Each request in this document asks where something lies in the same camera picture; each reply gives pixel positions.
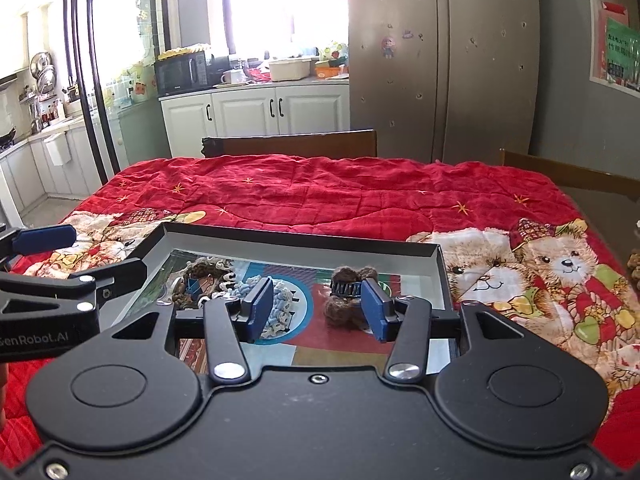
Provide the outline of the white wall shelf unit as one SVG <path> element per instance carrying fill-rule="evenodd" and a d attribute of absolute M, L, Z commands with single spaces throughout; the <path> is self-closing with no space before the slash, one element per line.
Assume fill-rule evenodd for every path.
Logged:
<path fill-rule="evenodd" d="M 639 96 L 639 0 L 590 0 L 590 79 Z"/>

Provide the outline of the black shallow box tray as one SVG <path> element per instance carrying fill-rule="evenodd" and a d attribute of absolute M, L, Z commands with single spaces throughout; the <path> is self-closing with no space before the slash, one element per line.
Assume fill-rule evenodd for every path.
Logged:
<path fill-rule="evenodd" d="M 439 310 L 452 307 L 442 253 L 434 245 L 165 222 L 131 255 L 145 263 L 148 278 L 137 292 L 103 307 L 103 328 L 168 302 L 170 286 L 200 257 L 230 260 L 240 283 L 272 278 L 277 300 L 273 318 L 262 339 L 243 347 L 252 372 L 264 365 L 370 365 L 382 370 L 389 344 L 364 328 L 334 327 L 324 316 L 332 273 L 341 266 L 372 266 L 387 295 L 422 297 Z"/>

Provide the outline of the light blue yarn scrunchie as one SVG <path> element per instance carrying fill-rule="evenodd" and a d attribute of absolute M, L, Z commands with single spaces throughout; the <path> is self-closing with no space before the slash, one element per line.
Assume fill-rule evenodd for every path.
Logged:
<path fill-rule="evenodd" d="M 231 289 L 231 298 L 247 300 L 263 281 L 267 281 L 266 293 L 256 298 L 255 321 L 247 324 L 251 342 L 282 340 L 304 322 L 307 311 L 306 296 L 297 285 L 271 276 L 254 275 L 239 281 Z"/>

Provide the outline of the wooden chair right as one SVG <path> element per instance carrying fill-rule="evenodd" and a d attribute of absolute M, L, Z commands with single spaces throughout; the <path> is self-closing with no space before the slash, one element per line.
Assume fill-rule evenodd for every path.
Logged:
<path fill-rule="evenodd" d="M 557 186 L 617 194 L 626 196 L 634 202 L 639 199 L 638 180 L 538 156 L 518 154 L 504 148 L 499 151 L 499 157 L 502 166 L 538 172 L 548 177 Z"/>

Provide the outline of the red bear print quilt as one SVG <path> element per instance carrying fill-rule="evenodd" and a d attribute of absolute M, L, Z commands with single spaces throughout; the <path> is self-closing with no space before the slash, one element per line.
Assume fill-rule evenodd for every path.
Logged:
<path fill-rule="evenodd" d="M 594 366 L 610 410 L 597 448 L 639 458 L 639 300 L 573 202 L 512 167 L 286 155 L 139 162 L 69 216 L 77 246 L 21 259 L 68 274 L 126 258 L 163 221 L 439 244 L 454 301 L 475 298 Z"/>

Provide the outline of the brown knitted scrunchie side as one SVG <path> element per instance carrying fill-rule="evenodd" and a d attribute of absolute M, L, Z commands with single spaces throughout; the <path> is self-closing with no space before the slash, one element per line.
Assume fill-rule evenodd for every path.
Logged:
<path fill-rule="evenodd" d="M 634 288 L 640 289 L 640 250 L 634 249 L 628 260 L 627 260 L 627 269 L 629 271 L 629 276 L 631 279 L 631 283 L 634 285 Z"/>

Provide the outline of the blue binder clip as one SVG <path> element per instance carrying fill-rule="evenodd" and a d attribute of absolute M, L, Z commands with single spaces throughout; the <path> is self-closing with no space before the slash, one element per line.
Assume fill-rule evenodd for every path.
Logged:
<path fill-rule="evenodd" d="M 198 278 L 187 278 L 186 286 L 184 286 L 184 292 L 192 298 L 193 301 L 197 300 L 203 293 L 203 289 Z"/>

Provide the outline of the brown furry hair claw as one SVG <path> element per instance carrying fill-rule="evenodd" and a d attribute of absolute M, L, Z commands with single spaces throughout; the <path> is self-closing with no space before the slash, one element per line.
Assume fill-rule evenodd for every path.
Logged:
<path fill-rule="evenodd" d="M 333 271 L 331 291 L 323 307 L 323 314 L 332 326 L 369 328 L 361 307 L 361 285 L 367 278 L 378 279 L 378 271 L 373 266 L 361 269 L 340 266 Z"/>

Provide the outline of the wooden chair back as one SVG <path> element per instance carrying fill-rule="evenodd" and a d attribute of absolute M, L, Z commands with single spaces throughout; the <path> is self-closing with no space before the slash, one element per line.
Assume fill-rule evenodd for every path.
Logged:
<path fill-rule="evenodd" d="M 355 130 L 256 138 L 203 138 L 201 153 L 205 158 L 271 154 L 330 159 L 376 157 L 378 136 L 374 130 Z"/>

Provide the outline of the steel double door refrigerator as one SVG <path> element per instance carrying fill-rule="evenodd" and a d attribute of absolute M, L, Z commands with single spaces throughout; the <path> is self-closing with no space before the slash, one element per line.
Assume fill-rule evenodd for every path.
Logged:
<path fill-rule="evenodd" d="M 419 162 L 526 153 L 539 0 L 348 0 L 350 124 Z"/>

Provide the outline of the black microwave oven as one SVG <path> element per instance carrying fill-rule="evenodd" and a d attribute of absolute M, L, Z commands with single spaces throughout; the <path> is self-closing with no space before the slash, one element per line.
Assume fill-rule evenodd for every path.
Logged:
<path fill-rule="evenodd" d="M 160 96 L 203 90 L 209 85 L 205 51 L 195 51 L 163 58 L 154 63 L 157 92 Z"/>

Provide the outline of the brown crochet scrunchie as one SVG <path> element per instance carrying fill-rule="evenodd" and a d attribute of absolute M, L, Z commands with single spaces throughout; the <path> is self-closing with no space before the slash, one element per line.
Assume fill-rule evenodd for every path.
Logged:
<path fill-rule="evenodd" d="M 187 278 L 198 278 L 200 280 L 203 293 L 195 301 L 184 292 Z M 196 309 L 200 306 L 201 301 L 224 295 L 229 290 L 234 289 L 235 283 L 236 275 L 233 262 L 230 259 L 200 257 L 189 262 L 179 272 L 175 284 L 171 286 L 170 299 L 177 310 Z"/>

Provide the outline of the wooden chair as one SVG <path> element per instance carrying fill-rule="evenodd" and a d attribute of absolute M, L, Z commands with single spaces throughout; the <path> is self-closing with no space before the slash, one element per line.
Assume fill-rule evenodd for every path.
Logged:
<path fill-rule="evenodd" d="M 638 180 L 538 156 L 518 154 L 504 148 L 499 151 L 499 157 L 502 166 L 538 172 L 548 177 L 557 186 L 617 194 L 626 196 L 634 202 L 639 199 Z"/>
<path fill-rule="evenodd" d="M 256 138 L 203 138 L 201 153 L 205 158 L 271 154 L 330 159 L 376 157 L 378 136 L 374 130 L 355 130 Z"/>

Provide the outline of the white kitchen cabinet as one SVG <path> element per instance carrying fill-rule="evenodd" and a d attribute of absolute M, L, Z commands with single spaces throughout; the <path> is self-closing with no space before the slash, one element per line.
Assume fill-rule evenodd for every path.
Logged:
<path fill-rule="evenodd" d="M 221 86 L 160 99 L 171 155 L 201 157 L 205 138 L 256 138 L 350 128 L 346 79 Z"/>

